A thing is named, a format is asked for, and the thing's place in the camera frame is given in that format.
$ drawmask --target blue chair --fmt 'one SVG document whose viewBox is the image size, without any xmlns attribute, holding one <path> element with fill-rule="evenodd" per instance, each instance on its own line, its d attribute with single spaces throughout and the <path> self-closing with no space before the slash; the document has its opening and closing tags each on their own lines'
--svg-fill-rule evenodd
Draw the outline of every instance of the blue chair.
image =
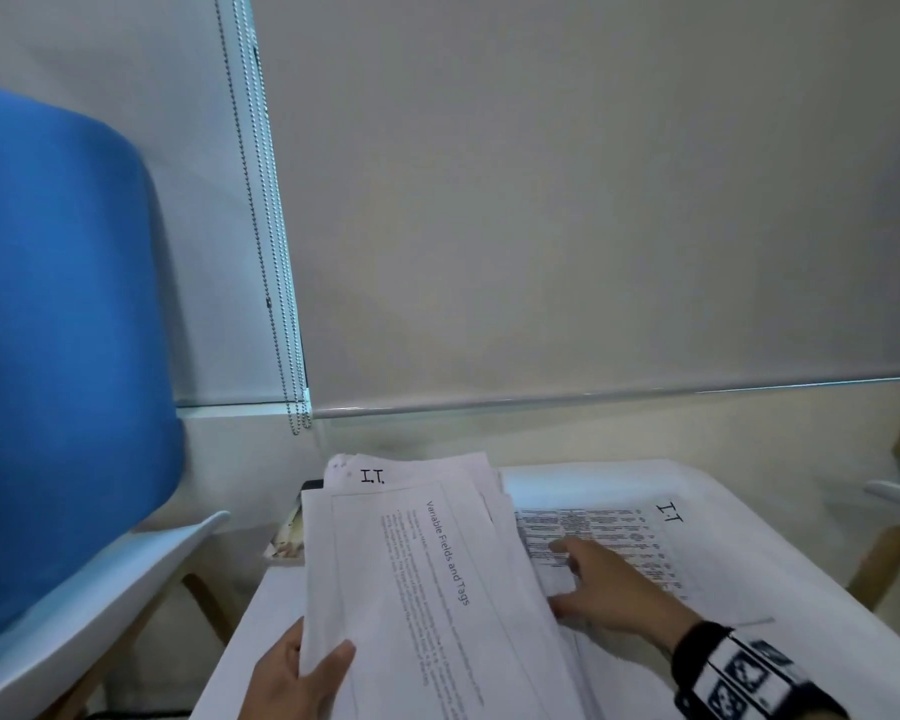
<svg viewBox="0 0 900 720">
<path fill-rule="evenodd" d="M 0 720 L 79 712 L 94 666 L 227 516 L 126 534 L 184 460 L 151 229 L 126 139 L 0 90 Z"/>
</svg>

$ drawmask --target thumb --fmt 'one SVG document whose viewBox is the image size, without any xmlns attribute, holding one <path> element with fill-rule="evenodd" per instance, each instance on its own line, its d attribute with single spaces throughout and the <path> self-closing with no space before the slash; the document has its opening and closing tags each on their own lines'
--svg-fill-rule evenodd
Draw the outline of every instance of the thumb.
<svg viewBox="0 0 900 720">
<path fill-rule="evenodd" d="M 324 656 L 309 675 L 303 677 L 303 682 L 316 702 L 330 697 L 340 689 L 356 654 L 357 648 L 353 642 L 345 639 L 336 645 L 333 652 Z"/>
<path fill-rule="evenodd" d="M 581 595 L 580 591 L 558 593 L 555 596 L 550 596 L 547 599 L 547 603 L 550 604 L 550 611 L 553 612 L 553 616 L 557 619 L 576 617 L 585 613 L 584 596 Z"/>
</svg>

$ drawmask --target wristband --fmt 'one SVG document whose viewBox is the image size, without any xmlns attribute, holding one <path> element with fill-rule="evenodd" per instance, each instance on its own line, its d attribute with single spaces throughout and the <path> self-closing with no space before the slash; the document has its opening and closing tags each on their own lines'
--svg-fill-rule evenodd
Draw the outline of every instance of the wristband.
<svg viewBox="0 0 900 720">
<path fill-rule="evenodd" d="M 784 653 L 711 621 L 676 645 L 671 671 L 676 707 L 691 720 L 797 720 L 813 711 L 847 717 Z"/>
</svg>

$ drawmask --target white table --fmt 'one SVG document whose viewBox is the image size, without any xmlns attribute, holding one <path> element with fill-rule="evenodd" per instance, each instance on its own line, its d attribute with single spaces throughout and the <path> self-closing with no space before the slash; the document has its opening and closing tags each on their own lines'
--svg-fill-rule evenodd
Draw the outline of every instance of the white table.
<svg viewBox="0 0 900 720">
<path fill-rule="evenodd" d="M 729 572 L 737 601 L 757 602 L 775 617 L 758 633 L 802 664 L 854 720 L 900 720 L 900 637 L 706 473 L 663 459 L 510 467 L 502 473 L 518 508 L 630 505 L 679 496 L 688 515 L 696 516 L 690 526 L 694 550 Z M 192 720 L 236 720 L 254 664 L 304 614 L 305 601 L 302 567 L 266 572 Z"/>
</svg>

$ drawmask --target gray roller blind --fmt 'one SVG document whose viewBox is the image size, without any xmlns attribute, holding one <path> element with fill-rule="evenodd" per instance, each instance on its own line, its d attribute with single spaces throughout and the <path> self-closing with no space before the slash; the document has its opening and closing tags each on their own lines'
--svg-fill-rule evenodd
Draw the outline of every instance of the gray roller blind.
<svg viewBox="0 0 900 720">
<path fill-rule="evenodd" d="M 181 405 L 306 400 L 254 47 L 246 0 L 0 0 L 0 87 L 143 156 Z"/>
<path fill-rule="evenodd" d="M 314 409 L 900 375 L 900 0 L 252 0 Z"/>
</svg>

